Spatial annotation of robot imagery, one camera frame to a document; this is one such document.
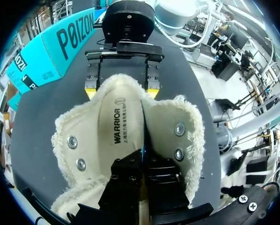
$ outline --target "person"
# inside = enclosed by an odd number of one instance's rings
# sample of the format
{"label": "person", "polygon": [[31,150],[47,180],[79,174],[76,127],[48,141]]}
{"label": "person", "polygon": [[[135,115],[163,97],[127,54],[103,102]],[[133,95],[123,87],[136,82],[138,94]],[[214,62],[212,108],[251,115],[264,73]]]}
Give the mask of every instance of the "person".
{"label": "person", "polygon": [[241,58],[241,70],[242,72],[244,71],[249,71],[250,69],[253,68],[253,66],[250,65],[250,62],[252,61],[253,55],[251,52],[246,51],[244,52],[242,58]]}
{"label": "person", "polygon": [[[228,36],[226,35],[226,30],[232,25],[231,21],[234,20],[234,16],[230,12],[226,12],[224,15],[227,21],[218,27],[217,33],[219,33],[221,36]],[[216,39],[216,35],[212,33],[207,45],[211,46]]]}

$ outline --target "black table surface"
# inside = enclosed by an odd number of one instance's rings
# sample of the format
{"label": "black table surface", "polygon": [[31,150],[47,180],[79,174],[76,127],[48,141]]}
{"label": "black table surface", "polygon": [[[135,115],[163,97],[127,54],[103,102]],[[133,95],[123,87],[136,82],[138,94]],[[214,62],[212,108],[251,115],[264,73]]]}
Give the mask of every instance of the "black table surface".
{"label": "black table surface", "polygon": [[[66,75],[57,81],[23,94],[18,105],[11,142],[11,158],[17,188],[29,187],[43,204],[50,207],[68,187],[58,168],[52,151],[51,137],[55,120],[75,105],[89,101],[84,90],[88,61],[85,50],[99,49],[96,42],[103,39],[98,30],[73,60]],[[212,118],[198,80],[182,51],[162,34],[154,31],[149,43],[161,46],[165,59],[160,63],[160,91],[157,100],[173,99],[185,95],[197,105],[205,125],[205,154],[199,190],[193,206],[211,203],[216,209],[220,199],[221,166],[218,144]],[[104,60],[101,69],[103,80],[113,74],[124,73],[139,83],[145,81],[145,59]]]}

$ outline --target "cardboard box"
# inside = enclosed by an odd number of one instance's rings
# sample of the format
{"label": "cardboard box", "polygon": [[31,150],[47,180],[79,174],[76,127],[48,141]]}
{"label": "cardboard box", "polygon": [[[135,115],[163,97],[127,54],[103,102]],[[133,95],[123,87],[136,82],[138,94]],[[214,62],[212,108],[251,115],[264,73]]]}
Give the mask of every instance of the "cardboard box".
{"label": "cardboard box", "polygon": [[22,95],[17,92],[9,101],[8,101],[8,106],[13,109],[15,112],[17,111],[18,104],[20,102]]}
{"label": "cardboard box", "polygon": [[7,84],[7,92],[6,92],[6,96],[7,96],[7,102],[13,98],[14,95],[16,95],[18,92],[18,90],[16,89],[16,87],[9,81]]}
{"label": "cardboard box", "polygon": [[4,129],[5,129],[6,133],[8,135],[10,135],[11,134],[11,128],[12,128],[11,127],[11,121],[10,121],[10,114],[5,112],[3,114],[3,119],[4,119]]}
{"label": "cardboard box", "polygon": [[21,94],[62,78],[82,46],[95,32],[95,9],[62,19],[23,48],[7,69]]}

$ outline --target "bolt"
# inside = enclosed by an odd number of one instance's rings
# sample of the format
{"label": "bolt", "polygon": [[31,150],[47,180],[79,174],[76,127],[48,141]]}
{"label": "bolt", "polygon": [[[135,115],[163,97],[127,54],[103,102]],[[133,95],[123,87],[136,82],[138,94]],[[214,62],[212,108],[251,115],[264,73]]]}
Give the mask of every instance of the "bolt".
{"label": "bolt", "polygon": [[67,144],[68,144],[69,148],[75,149],[78,146],[78,141],[76,140],[76,138],[74,136],[69,136],[67,138]]}
{"label": "bolt", "polygon": [[239,202],[240,203],[244,204],[244,203],[247,203],[247,201],[248,201],[248,197],[246,195],[241,195],[239,197]]}
{"label": "bolt", "polygon": [[255,210],[257,210],[257,207],[258,205],[255,203],[255,202],[251,202],[249,205],[248,205],[248,211],[249,212],[254,212]]}
{"label": "bolt", "polygon": [[118,175],[113,174],[113,175],[111,176],[111,179],[112,179],[112,180],[117,180],[117,179],[118,179]]}
{"label": "bolt", "polygon": [[130,176],[129,179],[130,179],[131,181],[134,181],[134,180],[136,180],[136,177]]}
{"label": "bolt", "polygon": [[84,159],[79,158],[76,161],[76,166],[77,166],[78,170],[84,171],[86,169],[86,163],[85,163]]}
{"label": "bolt", "polygon": [[179,122],[174,129],[174,133],[176,134],[176,136],[180,137],[180,136],[184,135],[185,130],[186,130],[185,125],[183,123]]}
{"label": "bolt", "polygon": [[177,149],[174,153],[174,157],[177,161],[182,161],[184,159],[184,151],[182,149]]}

